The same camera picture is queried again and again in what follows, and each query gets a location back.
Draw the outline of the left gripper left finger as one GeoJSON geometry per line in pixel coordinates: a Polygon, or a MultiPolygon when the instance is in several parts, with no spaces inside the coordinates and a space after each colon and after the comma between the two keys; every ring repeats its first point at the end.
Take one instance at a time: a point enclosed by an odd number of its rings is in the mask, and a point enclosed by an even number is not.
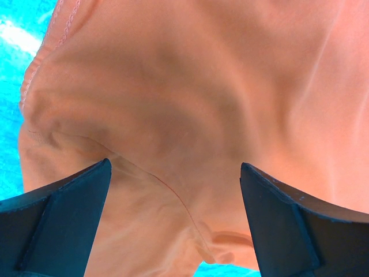
{"type": "Polygon", "coordinates": [[[1,276],[84,276],[111,180],[104,159],[1,201],[1,276]]]}

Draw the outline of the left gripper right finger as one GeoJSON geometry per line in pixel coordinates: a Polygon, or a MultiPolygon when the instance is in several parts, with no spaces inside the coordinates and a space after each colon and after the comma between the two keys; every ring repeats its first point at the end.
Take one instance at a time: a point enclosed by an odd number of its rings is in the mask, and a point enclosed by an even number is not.
{"type": "Polygon", "coordinates": [[[368,276],[368,214],[243,163],[240,186],[261,276],[368,276]]]}

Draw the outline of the orange t shirt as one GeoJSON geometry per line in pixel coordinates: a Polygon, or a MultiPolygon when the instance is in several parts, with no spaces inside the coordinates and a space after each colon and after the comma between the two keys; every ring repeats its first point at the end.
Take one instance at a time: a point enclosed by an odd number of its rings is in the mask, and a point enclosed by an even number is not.
{"type": "Polygon", "coordinates": [[[58,1],[20,109],[25,190],[112,163],[87,276],[256,269],[243,162],[368,212],[368,2],[58,1]]]}

